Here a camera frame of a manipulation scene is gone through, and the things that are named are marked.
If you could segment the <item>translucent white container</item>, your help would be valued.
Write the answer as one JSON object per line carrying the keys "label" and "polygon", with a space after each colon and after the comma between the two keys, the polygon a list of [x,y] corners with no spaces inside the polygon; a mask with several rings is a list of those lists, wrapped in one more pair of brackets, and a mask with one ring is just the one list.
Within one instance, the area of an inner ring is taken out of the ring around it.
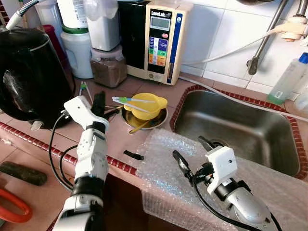
{"label": "translucent white container", "polygon": [[117,0],[84,0],[91,47],[111,51],[120,44]]}

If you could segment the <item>cream black water ioniser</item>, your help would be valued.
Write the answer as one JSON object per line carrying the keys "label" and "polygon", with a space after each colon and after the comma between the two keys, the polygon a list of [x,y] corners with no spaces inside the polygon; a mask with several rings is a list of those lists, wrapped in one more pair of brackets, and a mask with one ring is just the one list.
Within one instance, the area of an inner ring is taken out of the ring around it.
{"label": "cream black water ioniser", "polygon": [[185,0],[117,3],[122,53],[129,76],[175,85],[194,4]]}

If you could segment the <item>clear soap bottle blue cap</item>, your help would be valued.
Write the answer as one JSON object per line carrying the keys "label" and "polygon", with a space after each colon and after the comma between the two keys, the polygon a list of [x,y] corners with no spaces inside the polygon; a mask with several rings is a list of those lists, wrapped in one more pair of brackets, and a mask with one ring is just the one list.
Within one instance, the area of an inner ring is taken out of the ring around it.
{"label": "clear soap bottle blue cap", "polygon": [[268,94],[268,101],[276,105],[284,104],[295,87],[301,84],[308,70],[308,53],[304,52],[299,59],[294,59],[287,66],[277,84]]}

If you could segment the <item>metal faucet pipe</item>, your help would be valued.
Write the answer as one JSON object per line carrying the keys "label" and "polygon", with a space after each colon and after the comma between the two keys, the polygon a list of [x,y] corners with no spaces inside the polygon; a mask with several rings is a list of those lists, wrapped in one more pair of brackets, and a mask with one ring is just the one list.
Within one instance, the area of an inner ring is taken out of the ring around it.
{"label": "metal faucet pipe", "polygon": [[[279,1],[279,5],[273,14],[273,17],[271,18],[271,22],[269,23],[268,30],[275,28],[288,2],[289,0]],[[299,0],[299,6],[296,13],[298,15],[303,15],[305,17],[307,8],[308,8],[308,0]],[[269,36],[262,38],[255,55],[246,63],[248,67],[248,75],[253,76],[257,73],[257,70],[259,68],[260,58],[265,53],[266,46],[269,43],[269,39],[270,39]]]}

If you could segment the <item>jar of brown powder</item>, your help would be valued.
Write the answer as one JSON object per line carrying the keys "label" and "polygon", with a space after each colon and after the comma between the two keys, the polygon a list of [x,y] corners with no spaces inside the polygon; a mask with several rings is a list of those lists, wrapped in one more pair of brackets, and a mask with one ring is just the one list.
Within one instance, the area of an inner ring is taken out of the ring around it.
{"label": "jar of brown powder", "polygon": [[110,51],[91,48],[90,65],[94,82],[108,88],[116,88],[127,77],[126,59],[121,45]]}

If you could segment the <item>yellow plastic bowl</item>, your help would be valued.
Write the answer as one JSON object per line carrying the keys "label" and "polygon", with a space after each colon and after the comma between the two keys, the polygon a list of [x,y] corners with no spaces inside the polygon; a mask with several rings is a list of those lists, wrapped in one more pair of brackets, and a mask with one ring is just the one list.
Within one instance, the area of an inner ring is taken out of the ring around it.
{"label": "yellow plastic bowl", "polygon": [[155,103],[129,102],[133,105],[144,108],[145,110],[151,110],[152,112],[149,112],[149,113],[141,112],[137,109],[131,108],[130,106],[124,105],[125,110],[132,112],[132,114],[136,118],[141,119],[141,120],[154,119],[156,116],[159,115],[162,109],[165,109],[167,107],[167,104],[168,104],[167,99],[163,97],[159,97],[158,95],[155,95],[155,94],[150,94],[150,93],[139,93],[139,94],[133,95],[130,98],[141,99],[145,101],[155,101]]}

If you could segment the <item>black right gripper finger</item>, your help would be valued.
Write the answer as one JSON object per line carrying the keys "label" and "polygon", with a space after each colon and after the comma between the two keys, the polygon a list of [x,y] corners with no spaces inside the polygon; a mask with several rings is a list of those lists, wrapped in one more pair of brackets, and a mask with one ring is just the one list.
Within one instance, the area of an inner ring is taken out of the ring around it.
{"label": "black right gripper finger", "polygon": [[189,163],[185,160],[185,158],[183,158],[180,152],[177,150],[174,150],[172,152],[172,156],[178,163],[178,166],[180,168],[180,171],[182,171],[183,176],[187,179],[192,179],[193,174],[192,174],[191,169],[189,168]]}
{"label": "black right gripper finger", "polygon": [[210,151],[212,151],[214,148],[217,147],[217,145],[215,145],[215,144],[212,143],[211,141],[208,141],[208,140],[205,139],[203,136],[199,136],[199,137],[198,137],[198,142],[203,146],[203,148],[204,148],[207,152],[210,152]]}

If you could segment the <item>green white plastic utensil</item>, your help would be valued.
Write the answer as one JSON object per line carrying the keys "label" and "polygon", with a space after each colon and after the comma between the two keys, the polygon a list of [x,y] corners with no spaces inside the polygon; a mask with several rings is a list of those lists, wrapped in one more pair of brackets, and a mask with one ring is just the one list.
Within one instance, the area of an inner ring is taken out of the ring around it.
{"label": "green white plastic utensil", "polygon": [[141,99],[133,99],[133,98],[127,98],[127,97],[112,97],[112,101],[120,103],[122,105],[130,106],[131,108],[137,109],[141,112],[152,112],[151,110],[145,110],[144,108],[141,108],[139,106],[133,105],[129,102],[143,102],[143,103],[155,103],[155,101],[148,101],[148,100],[141,100]]}

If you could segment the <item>stainless steel sink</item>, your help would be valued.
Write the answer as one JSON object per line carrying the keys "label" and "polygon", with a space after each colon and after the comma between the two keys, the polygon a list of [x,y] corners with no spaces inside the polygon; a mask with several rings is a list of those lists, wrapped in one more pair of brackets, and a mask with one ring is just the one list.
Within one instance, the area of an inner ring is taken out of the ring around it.
{"label": "stainless steel sink", "polygon": [[297,119],[283,109],[244,95],[217,94],[194,85],[185,90],[171,117],[174,132],[192,140],[203,136],[231,147],[237,157],[288,176],[305,179],[306,150]]}

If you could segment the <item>dark green cucumber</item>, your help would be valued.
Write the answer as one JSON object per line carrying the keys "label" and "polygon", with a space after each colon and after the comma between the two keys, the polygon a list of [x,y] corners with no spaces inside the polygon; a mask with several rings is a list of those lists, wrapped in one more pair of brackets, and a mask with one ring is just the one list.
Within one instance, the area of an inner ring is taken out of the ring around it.
{"label": "dark green cucumber", "polygon": [[0,164],[0,172],[13,176],[14,178],[31,183],[35,186],[42,186],[47,182],[48,176],[37,169],[26,167],[12,161],[4,161]]}

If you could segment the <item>maroon plastic container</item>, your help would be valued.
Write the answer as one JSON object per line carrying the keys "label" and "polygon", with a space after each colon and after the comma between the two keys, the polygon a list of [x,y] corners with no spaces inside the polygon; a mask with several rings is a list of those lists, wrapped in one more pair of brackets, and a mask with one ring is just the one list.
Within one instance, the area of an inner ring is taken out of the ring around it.
{"label": "maroon plastic container", "polygon": [[57,53],[60,63],[63,66],[63,69],[65,71],[70,71],[70,62],[68,61],[68,58],[66,56],[66,53],[64,52],[64,49],[62,48],[60,44],[60,40],[55,34],[55,29],[52,25],[42,25],[43,31],[48,35],[51,44],[53,45],[53,48],[55,52]]}

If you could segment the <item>brass spoon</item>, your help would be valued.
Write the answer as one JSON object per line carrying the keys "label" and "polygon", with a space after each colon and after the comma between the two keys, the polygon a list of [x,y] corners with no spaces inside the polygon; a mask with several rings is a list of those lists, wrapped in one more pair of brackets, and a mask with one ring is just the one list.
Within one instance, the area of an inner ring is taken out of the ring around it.
{"label": "brass spoon", "polygon": [[140,125],[136,126],[135,128],[133,128],[132,130],[130,130],[129,134],[134,134],[136,132],[138,132],[139,130],[143,130],[146,126],[148,126],[150,124],[150,120],[144,121],[143,123],[141,123]]}

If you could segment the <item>green white training chopsticks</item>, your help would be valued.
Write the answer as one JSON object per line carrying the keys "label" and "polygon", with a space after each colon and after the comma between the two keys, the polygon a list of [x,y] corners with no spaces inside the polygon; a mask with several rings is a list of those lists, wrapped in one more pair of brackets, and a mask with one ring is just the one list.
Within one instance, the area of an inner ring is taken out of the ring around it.
{"label": "green white training chopsticks", "polygon": [[91,105],[94,103],[94,98],[85,81],[81,81],[79,85],[78,95],[85,95],[90,100]]}

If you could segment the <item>white labelled bottle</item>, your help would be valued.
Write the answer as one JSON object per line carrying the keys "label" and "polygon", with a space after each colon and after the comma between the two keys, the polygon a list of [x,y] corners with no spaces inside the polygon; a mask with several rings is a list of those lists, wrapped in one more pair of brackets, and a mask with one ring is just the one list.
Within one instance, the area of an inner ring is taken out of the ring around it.
{"label": "white labelled bottle", "polygon": [[88,28],[84,0],[57,0],[66,28]]}

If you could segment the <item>black electric kettle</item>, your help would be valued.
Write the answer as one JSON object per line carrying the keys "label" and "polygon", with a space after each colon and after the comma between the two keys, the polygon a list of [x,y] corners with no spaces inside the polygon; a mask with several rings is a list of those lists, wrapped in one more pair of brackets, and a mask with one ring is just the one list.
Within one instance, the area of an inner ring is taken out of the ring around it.
{"label": "black electric kettle", "polygon": [[64,72],[48,35],[34,28],[0,32],[0,110],[14,119],[40,121],[42,129],[57,121],[74,85]]}

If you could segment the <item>black tape strip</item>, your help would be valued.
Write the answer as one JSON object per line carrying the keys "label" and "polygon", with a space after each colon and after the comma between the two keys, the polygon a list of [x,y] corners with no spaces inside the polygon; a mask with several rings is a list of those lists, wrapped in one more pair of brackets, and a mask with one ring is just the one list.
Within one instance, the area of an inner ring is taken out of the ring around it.
{"label": "black tape strip", "polygon": [[123,154],[125,154],[125,155],[127,155],[127,156],[133,158],[134,160],[139,160],[139,161],[144,160],[144,156],[143,156],[143,155],[137,154],[137,153],[134,153],[134,152],[130,152],[130,151],[128,151],[128,150],[125,150],[125,151],[123,152]]}

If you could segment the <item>cream faucet diverter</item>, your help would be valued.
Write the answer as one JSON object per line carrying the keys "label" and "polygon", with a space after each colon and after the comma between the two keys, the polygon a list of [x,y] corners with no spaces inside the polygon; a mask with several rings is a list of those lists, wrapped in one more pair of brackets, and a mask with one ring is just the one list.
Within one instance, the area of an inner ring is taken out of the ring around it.
{"label": "cream faucet diverter", "polygon": [[308,19],[300,15],[295,15],[280,25],[279,28],[280,36],[283,40],[288,42],[301,40],[308,34]]}

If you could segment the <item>bubble wrap sheet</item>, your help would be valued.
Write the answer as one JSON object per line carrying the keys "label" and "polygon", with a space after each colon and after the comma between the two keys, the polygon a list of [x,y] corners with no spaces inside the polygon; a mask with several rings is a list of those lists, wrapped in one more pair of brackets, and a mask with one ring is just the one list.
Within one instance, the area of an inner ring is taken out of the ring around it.
{"label": "bubble wrap sheet", "polygon": [[[189,231],[237,231],[200,202],[183,176],[173,151],[188,161],[192,171],[207,162],[206,150],[197,141],[165,129],[154,129],[137,152],[144,156],[137,176],[143,180],[143,206],[147,214]],[[282,231],[308,231],[308,185],[264,165],[237,158],[237,179],[244,180],[263,201]]]}

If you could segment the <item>white jug green lid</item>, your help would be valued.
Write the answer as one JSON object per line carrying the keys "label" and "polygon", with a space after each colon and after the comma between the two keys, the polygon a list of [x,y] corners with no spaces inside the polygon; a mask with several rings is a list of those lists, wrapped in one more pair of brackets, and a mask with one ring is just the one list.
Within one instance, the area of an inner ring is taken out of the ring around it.
{"label": "white jug green lid", "polygon": [[60,37],[74,77],[93,79],[90,31],[87,28],[68,28],[63,25]]}

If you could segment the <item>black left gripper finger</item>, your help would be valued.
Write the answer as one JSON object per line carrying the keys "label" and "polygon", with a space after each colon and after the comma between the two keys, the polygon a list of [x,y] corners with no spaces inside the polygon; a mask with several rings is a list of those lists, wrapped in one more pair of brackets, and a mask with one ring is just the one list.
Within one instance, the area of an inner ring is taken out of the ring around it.
{"label": "black left gripper finger", "polygon": [[95,114],[95,116],[103,117],[107,119],[105,116],[106,102],[105,102],[105,91],[101,91],[94,95],[94,100],[92,103],[91,112]]}

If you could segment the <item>stainless steel plate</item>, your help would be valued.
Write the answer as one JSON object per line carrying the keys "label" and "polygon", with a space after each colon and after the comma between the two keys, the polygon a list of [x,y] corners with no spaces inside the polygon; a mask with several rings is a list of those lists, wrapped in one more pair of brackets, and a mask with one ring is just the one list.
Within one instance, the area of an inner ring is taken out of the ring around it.
{"label": "stainless steel plate", "polygon": [[136,128],[137,126],[142,125],[140,127],[140,130],[150,130],[157,128],[158,126],[162,125],[167,120],[167,108],[162,109],[154,119],[151,120],[141,120],[136,118],[132,112],[125,110],[123,107],[119,110],[120,116],[123,119],[123,121],[126,123],[126,125],[129,125],[133,128]]}

